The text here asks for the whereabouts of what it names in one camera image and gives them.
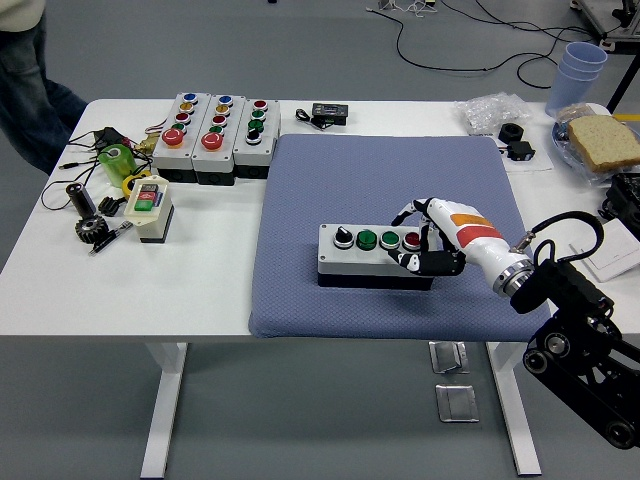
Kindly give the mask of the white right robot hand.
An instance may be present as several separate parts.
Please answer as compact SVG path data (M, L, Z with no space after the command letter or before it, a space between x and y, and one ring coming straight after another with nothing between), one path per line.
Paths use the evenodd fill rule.
M510 284L527 278L533 263L515 252L499 231L475 208L438 198L409 202L392 220L393 226L415 212L421 214L420 251L413 254L397 249L388 255L403 268L418 276L443 276L451 267L457 275L465 263L479 266L486 282L502 296L510 294Z

